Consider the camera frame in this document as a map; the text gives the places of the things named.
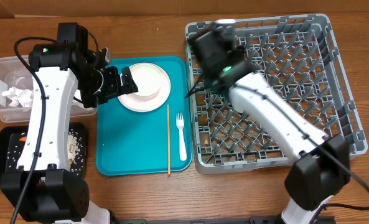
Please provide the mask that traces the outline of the orange carrot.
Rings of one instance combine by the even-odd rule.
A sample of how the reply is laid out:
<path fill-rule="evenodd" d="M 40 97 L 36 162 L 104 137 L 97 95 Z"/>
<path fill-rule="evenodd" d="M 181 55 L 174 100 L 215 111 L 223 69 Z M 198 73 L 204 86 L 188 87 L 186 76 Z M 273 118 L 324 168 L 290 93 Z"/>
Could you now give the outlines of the orange carrot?
<path fill-rule="evenodd" d="M 20 140 L 21 142 L 26 142 L 26 139 L 27 139 L 27 137 L 26 137 L 26 136 L 24 136 L 24 137 L 21 137 L 19 140 Z"/>

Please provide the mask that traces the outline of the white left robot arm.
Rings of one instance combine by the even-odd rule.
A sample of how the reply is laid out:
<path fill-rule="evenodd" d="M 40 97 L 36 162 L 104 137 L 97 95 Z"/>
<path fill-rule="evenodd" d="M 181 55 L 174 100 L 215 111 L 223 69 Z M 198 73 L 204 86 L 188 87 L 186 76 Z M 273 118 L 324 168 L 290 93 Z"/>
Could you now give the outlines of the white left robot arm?
<path fill-rule="evenodd" d="M 110 64 L 107 49 L 90 50 L 93 34 L 76 22 L 58 25 L 57 38 L 38 37 L 22 64 L 31 73 L 33 100 L 27 138 L 0 188 L 13 218 L 39 223 L 116 223 L 111 210 L 90 200 L 88 184 L 70 171 L 68 128 L 72 101 L 85 108 L 138 91 L 130 69 Z"/>

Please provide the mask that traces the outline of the pale green bowl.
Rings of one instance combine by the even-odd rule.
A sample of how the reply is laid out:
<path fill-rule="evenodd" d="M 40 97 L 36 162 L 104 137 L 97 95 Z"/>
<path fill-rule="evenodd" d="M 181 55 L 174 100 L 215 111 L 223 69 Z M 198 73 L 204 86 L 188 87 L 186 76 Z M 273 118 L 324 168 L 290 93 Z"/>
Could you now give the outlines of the pale green bowl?
<path fill-rule="evenodd" d="M 138 87 L 135 95 L 151 96 L 161 87 L 161 72 L 151 63 L 137 63 L 130 66 L 133 80 Z"/>

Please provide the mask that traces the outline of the pink plate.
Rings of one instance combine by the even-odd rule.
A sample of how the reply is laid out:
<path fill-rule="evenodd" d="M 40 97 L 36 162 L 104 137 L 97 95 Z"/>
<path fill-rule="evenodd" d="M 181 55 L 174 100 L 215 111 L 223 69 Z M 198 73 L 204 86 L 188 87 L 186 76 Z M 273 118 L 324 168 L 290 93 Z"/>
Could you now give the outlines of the pink plate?
<path fill-rule="evenodd" d="M 153 65 L 161 72 L 161 87 L 159 91 L 151 96 L 138 96 L 135 93 L 119 96 L 119 102 L 127 109 L 135 112 L 149 112 L 158 109 L 168 99 L 171 90 L 170 78 L 160 66 Z"/>

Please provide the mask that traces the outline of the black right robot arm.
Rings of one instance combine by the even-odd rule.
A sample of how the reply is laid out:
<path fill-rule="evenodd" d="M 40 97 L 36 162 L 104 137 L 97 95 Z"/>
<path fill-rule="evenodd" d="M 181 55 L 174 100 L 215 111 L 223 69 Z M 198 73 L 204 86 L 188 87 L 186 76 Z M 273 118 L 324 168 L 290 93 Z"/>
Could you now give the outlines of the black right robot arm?
<path fill-rule="evenodd" d="M 205 87 L 229 97 L 239 113 L 253 116 L 292 167 L 284 185 L 290 195 L 283 223 L 315 223 L 329 200 L 350 181 L 349 145 L 328 137 L 286 103 L 234 45 L 235 20 L 222 19 L 192 35 L 187 43 L 200 64 Z"/>

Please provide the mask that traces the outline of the food scraps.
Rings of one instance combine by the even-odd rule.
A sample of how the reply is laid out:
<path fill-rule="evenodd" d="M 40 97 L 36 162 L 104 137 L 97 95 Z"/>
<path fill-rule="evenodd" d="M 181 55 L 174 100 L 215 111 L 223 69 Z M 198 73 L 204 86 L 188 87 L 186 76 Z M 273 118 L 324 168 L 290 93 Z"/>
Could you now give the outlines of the food scraps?
<path fill-rule="evenodd" d="M 18 159 L 20 158 L 24 143 L 19 139 L 27 133 L 11 134 L 7 149 L 6 172 L 15 171 Z M 67 152 L 70 172 L 83 178 L 86 162 L 87 133 L 84 130 L 70 129 L 68 131 Z"/>

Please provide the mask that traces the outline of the white napkin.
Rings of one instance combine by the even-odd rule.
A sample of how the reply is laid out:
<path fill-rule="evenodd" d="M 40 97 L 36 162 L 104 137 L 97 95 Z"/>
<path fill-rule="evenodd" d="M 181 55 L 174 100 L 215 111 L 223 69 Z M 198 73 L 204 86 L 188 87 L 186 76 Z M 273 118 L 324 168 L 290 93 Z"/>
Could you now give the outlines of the white napkin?
<path fill-rule="evenodd" d="M 17 108 L 19 106 L 23 108 L 31 108 L 33 102 L 33 92 L 28 89 L 19 89 L 16 87 L 10 87 L 10 89 L 1 93 L 2 96 L 7 97 L 11 102 L 9 106 Z"/>

